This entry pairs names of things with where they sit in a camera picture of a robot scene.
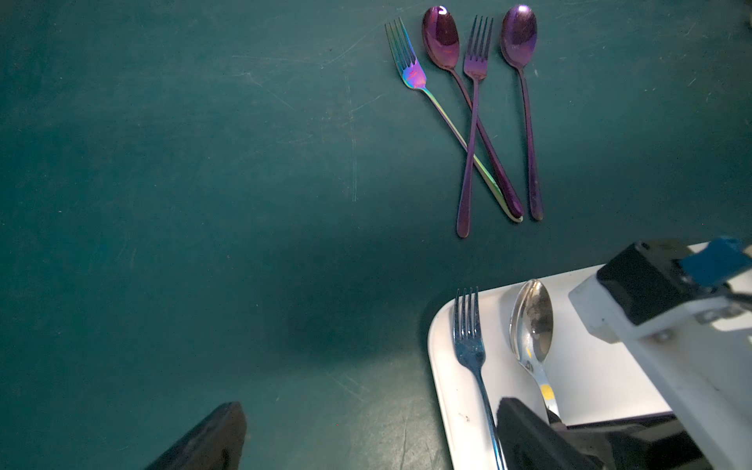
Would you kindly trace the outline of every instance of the white tray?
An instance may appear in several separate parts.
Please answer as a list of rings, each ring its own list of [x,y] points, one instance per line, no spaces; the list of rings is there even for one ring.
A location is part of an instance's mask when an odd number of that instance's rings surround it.
[[[691,248],[695,251],[704,244]],[[670,411],[629,351],[591,336],[582,325],[569,291],[600,266],[543,277],[553,302],[553,343],[544,367],[564,424],[616,420]],[[479,295],[481,326],[486,347],[483,379],[491,407],[503,396],[514,396],[547,420],[543,398],[532,377],[509,347],[509,320],[523,283],[485,290]],[[752,273],[737,277],[732,286],[752,290]],[[455,470],[495,469],[496,464],[483,403],[470,371],[454,356],[450,313],[454,299],[436,314],[428,333],[428,351],[441,417]],[[750,314],[742,321],[748,323]]]

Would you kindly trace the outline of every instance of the fork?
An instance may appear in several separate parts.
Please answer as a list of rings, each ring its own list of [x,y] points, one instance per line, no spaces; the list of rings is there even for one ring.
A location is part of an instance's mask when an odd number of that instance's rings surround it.
[[[478,388],[481,390],[483,404],[486,411],[486,421],[488,430],[491,433],[491,442],[493,443],[493,452],[496,455],[496,467],[498,470],[504,470],[506,463],[504,461],[504,452],[496,435],[496,428],[493,421],[493,412],[491,404],[488,401],[488,393],[483,383],[481,369],[486,362],[486,349],[483,346],[483,337],[481,336],[481,314],[478,309],[478,288],[462,291],[462,302],[459,300],[459,289],[457,296],[454,298],[454,316],[452,323],[454,328],[452,336],[454,339],[454,353],[457,356],[457,362],[472,372],[475,381],[478,382]]]
[[[394,59],[394,64],[397,66],[397,70],[402,77],[402,81],[405,82],[405,85],[407,85],[408,88],[421,91],[425,93],[426,96],[428,96],[428,98],[431,100],[431,103],[433,103],[436,110],[440,113],[441,117],[452,130],[454,137],[457,138],[459,143],[462,145],[462,148],[467,151],[468,145],[467,143],[465,143],[465,139],[462,138],[462,135],[457,130],[457,127],[455,127],[455,125],[452,123],[452,120],[449,119],[449,116],[446,112],[444,112],[444,109],[438,103],[434,95],[426,88],[426,74],[423,72],[423,68],[420,67],[420,63],[415,56],[413,44],[410,42],[410,36],[408,36],[408,32],[405,29],[405,24],[402,22],[402,18],[397,18],[397,20],[391,23],[387,23],[384,26],[387,30],[387,40],[389,41],[389,48],[392,51],[392,58]],[[488,189],[491,190],[493,197],[507,214],[507,217],[514,220],[515,222],[520,222],[521,219],[516,218],[509,211],[509,207],[507,206],[507,202],[504,200],[504,196],[502,194],[502,191],[499,189],[499,185],[496,184],[496,182],[493,180],[493,176],[491,176],[491,173],[486,170],[486,167],[483,166],[483,163],[481,163],[481,161],[477,156],[475,156],[474,153],[473,161],[475,162],[475,168],[477,168],[481,173],[481,177],[483,177],[484,181],[486,182]]]
[[[475,34],[475,23],[478,24],[478,33]],[[468,139],[468,156],[465,161],[465,176],[462,178],[462,192],[459,195],[459,210],[457,211],[457,235],[464,238],[470,235],[470,200],[472,198],[472,157],[475,155],[475,129],[478,126],[478,94],[481,88],[481,80],[488,72],[488,50],[491,46],[491,31],[493,31],[493,18],[491,27],[488,28],[488,17],[484,23],[483,17],[478,22],[478,16],[472,22],[468,51],[465,54],[465,75],[472,79],[472,118],[470,119],[470,138]]]

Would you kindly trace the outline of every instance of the scratch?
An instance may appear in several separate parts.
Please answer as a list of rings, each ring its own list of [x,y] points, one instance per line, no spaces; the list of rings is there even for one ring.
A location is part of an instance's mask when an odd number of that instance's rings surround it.
[[[595,41],[594,43],[592,43],[592,44],[591,44],[590,46],[588,46],[588,47],[595,47],[595,46],[600,46],[601,44],[604,44],[604,43],[605,43],[606,41],[608,41],[608,38],[603,38],[603,39],[601,39],[600,41]]]
[[[568,15],[571,15],[571,14],[573,14],[573,13],[574,13],[574,12],[572,12],[572,11],[565,11],[564,13],[560,14],[560,15],[559,15],[558,17],[556,17],[556,18],[554,18],[554,19],[555,19],[555,20],[558,20],[559,18],[563,18],[563,17],[566,17],[566,16],[568,16]]]
[[[277,141],[278,144],[297,144],[300,142],[301,145],[307,144],[309,141],[311,141],[311,138],[313,137],[312,134],[309,134],[308,137],[299,138],[294,141]]]
[[[384,5],[381,5],[380,7],[365,7],[365,8],[353,8],[352,10],[344,10],[345,13],[353,13],[355,11],[367,11],[367,10],[373,10],[375,8],[384,8]]]
[[[575,21],[579,21],[579,20],[582,20],[582,19],[583,19],[583,18],[585,18],[586,16],[588,16],[588,15],[591,15],[591,14],[593,14],[593,13],[597,12],[597,11],[598,11],[598,8],[594,8],[594,9],[592,9],[592,10],[588,11],[587,13],[585,13],[584,15],[580,15],[579,17],[576,17],[576,18],[574,18],[574,19],[573,19],[572,21],[569,21],[569,22],[567,22],[567,23],[566,23],[566,24],[565,24],[564,26],[569,26],[569,25],[571,25],[572,23],[574,23]]]
[[[259,153],[263,152],[264,150],[266,150],[266,149],[268,149],[270,147],[273,147],[274,145],[278,145],[278,144],[279,144],[279,142],[274,142],[273,144],[265,145],[264,147],[261,147],[261,148],[257,149],[255,152],[253,152],[253,155],[258,155]]]
[[[358,394],[357,394],[357,393],[355,393],[354,391],[352,391],[352,390],[350,390],[349,388],[347,388],[347,387],[346,387],[346,386],[345,386],[345,385],[344,385],[344,384],[343,384],[342,382],[340,382],[340,381],[338,381],[337,379],[335,379],[333,375],[331,375],[331,374],[330,374],[330,373],[328,373],[328,372],[326,373],[326,375],[328,375],[328,376],[329,376],[329,378],[330,378],[330,379],[332,379],[332,380],[334,381],[334,383],[335,383],[335,384],[337,384],[337,385],[339,385],[340,387],[342,387],[342,389],[343,389],[344,391],[348,392],[349,394],[351,394],[352,396],[354,396],[355,398],[357,398],[357,399],[358,399],[358,400],[360,400],[361,402],[365,403],[365,400],[364,400],[364,399],[363,399],[363,398],[362,398],[362,397],[361,397],[360,395],[358,395]]]
[[[356,382],[356,381],[355,381],[355,379],[353,379],[353,378],[352,378],[351,376],[349,376],[349,375],[347,375],[347,374],[343,374],[343,375],[344,375],[344,377],[345,377],[346,379],[348,379],[348,380],[349,380],[350,382],[352,382],[352,383],[353,383],[353,384],[355,384],[356,386],[358,386],[358,387],[360,387],[360,388],[364,389],[364,390],[365,390],[366,392],[370,392],[370,391],[371,391],[371,390],[369,390],[368,388],[364,387],[364,386],[363,386],[362,384],[359,384],[358,382]]]
[[[238,76],[241,76],[241,75],[245,75],[246,77],[248,77],[248,80],[252,81],[254,84],[258,85],[261,89],[263,89],[264,91],[266,91],[268,94],[274,96],[276,99],[278,99],[281,102],[283,102],[284,105],[287,106],[288,108],[290,108],[291,110],[293,110],[293,111],[296,110],[295,108],[293,108],[292,106],[290,106],[290,103],[284,101],[282,98],[280,98],[279,96],[275,95],[269,88],[267,88],[267,87],[263,86],[262,84],[260,84],[259,82],[255,81],[253,79],[253,75],[251,75],[250,72],[243,72],[242,74],[236,74],[236,75],[233,75],[233,76],[234,77],[238,77]]]
[[[376,101],[377,99],[381,98],[382,96],[385,96],[385,95],[388,95],[388,94],[389,94],[389,93],[382,93],[382,94],[380,94],[379,96],[377,96],[376,98],[372,99],[371,101],[369,101],[369,102],[365,102],[365,103],[363,103],[362,105],[358,106],[357,108],[353,109],[352,111],[350,111],[350,113],[352,114],[352,113],[354,113],[355,111],[358,111],[358,110],[359,110],[360,108],[362,108],[363,106],[366,106],[366,105],[370,105],[370,104],[371,104],[372,102],[374,102],[374,101]]]
[[[440,457],[441,457],[441,450],[436,449],[436,453],[433,454],[433,461],[438,462]]]
[[[426,450],[428,451],[428,458],[431,459],[431,470],[435,468],[435,461],[433,459],[433,452],[431,452],[431,447],[428,447],[428,442],[426,442]]]
[[[405,437],[402,439],[402,461],[399,463],[399,470],[405,466],[405,452],[408,449],[408,421],[404,417],[402,420],[405,421]]]
[[[374,26],[373,28],[369,29],[369,31],[367,33],[365,33],[360,39],[358,39],[357,41],[355,41],[353,43],[353,45],[350,46],[350,47],[348,47],[343,53],[341,53],[340,55],[336,56],[334,59],[328,60],[328,61],[324,62],[323,64],[321,64],[321,68],[324,68],[325,65],[329,65],[332,62],[335,62],[335,61],[341,59],[346,53],[350,52],[353,49],[353,47],[355,47],[358,44],[360,44],[360,41],[362,41],[363,39],[366,39],[374,31],[374,29],[378,28],[379,26],[381,26],[381,23],[378,23],[376,26]]]
[[[312,60],[287,59],[285,57],[258,57],[258,56],[232,56],[233,59],[256,59],[256,60],[278,60],[281,62],[300,62],[301,64],[317,64]]]
[[[262,24],[261,26],[262,26],[262,27],[263,27],[263,26],[266,26],[266,25],[268,25],[268,24],[269,24],[269,23],[270,23],[271,21],[274,21],[274,20],[276,20],[277,18],[281,18],[281,17],[284,17],[284,16],[285,16],[285,15],[277,15],[276,17],[272,17],[272,18],[267,18],[266,20],[264,20],[264,23],[263,23],[263,24]]]
[[[353,109],[353,100],[350,97],[350,78],[344,75],[347,87],[347,109]],[[355,151],[355,125],[353,124],[353,112],[350,111],[350,139],[353,142],[353,202],[358,200],[358,155]]]
[[[123,248],[120,249],[120,253],[117,254],[117,258],[115,258],[115,259],[120,259],[120,255],[122,255],[123,251],[126,250],[126,246],[128,246],[128,240],[127,239],[126,239],[126,242],[123,243]]]
[[[687,31],[687,33],[684,35],[685,37],[690,35],[690,33],[692,32],[692,30],[694,29],[694,27],[695,27],[696,24],[697,24],[697,22],[695,22],[695,24],[693,24],[692,27],[690,27],[690,30]]]
[[[416,3],[415,5],[410,5],[409,7],[400,7],[400,8],[397,8],[397,11],[410,10],[411,8],[415,8],[415,7],[421,6],[422,4],[423,4],[423,2],[420,2],[420,3]]]

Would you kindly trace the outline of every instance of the silver fork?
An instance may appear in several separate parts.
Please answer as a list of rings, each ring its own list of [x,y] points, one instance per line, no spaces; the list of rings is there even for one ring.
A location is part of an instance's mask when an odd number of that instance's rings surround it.
[[[408,88],[421,91],[429,97],[431,103],[433,103],[434,107],[440,113],[446,124],[450,129],[452,129],[454,137],[457,138],[459,143],[462,145],[462,148],[467,151],[468,145],[467,143],[465,143],[465,139],[462,138],[462,135],[457,130],[457,127],[454,126],[447,113],[444,112],[444,109],[441,107],[438,101],[436,101],[434,95],[431,94],[431,92],[426,88],[426,74],[423,72],[423,68],[420,67],[420,63],[415,56],[413,44],[410,42],[410,36],[408,36],[408,31],[407,29],[405,29],[405,24],[402,22],[402,18],[398,18],[396,21],[387,23],[386,25],[384,25],[384,27],[387,29],[387,40],[389,41],[389,48],[392,51],[392,58],[394,59],[394,64],[397,66],[397,70],[402,77],[402,81],[405,82],[405,85],[407,85]],[[504,196],[502,195],[502,191],[499,189],[499,185],[496,184],[496,182],[493,180],[493,176],[491,176],[491,173],[486,170],[486,167],[483,166],[483,163],[481,163],[481,161],[475,156],[474,153],[473,161],[475,162],[475,168],[477,168],[481,173],[481,176],[486,182],[488,188],[491,190],[493,197],[507,214],[507,217],[514,220],[515,222],[521,222],[522,219],[515,217],[509,211],[509,207],[507,206],[507,202],[504,200]]]
[[[493,424],[493,412],[491,404],[488,401],[488,393],[483,383],[481,369],[486,362],[486,349],[483,347],[483,338],[481,337],[481,314],[478,309],[478,288],[464,289],[462,292],[462,302],[459,300],[459,289],[457,296],[454,298],[454,328],[452,335],[454,338],[454,353],[457,355],[457,362],[472,372],[475,381],[478,382],[478,388],[481,390],[483,404],[486,411],[486,421],[488,430],[491,433],[491,442],[493,443],[493,452],[496,455],[496,467],[499,470],[506,468],[504,461],[504,452],[496,436],[496,428]]]

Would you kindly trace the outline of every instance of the yellow sticker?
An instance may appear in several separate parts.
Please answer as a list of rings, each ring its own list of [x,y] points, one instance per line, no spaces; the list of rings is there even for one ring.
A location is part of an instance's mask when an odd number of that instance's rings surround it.
[[[553,389],[551,385],[541,385],[541,393],[544,400],[553,400]]]

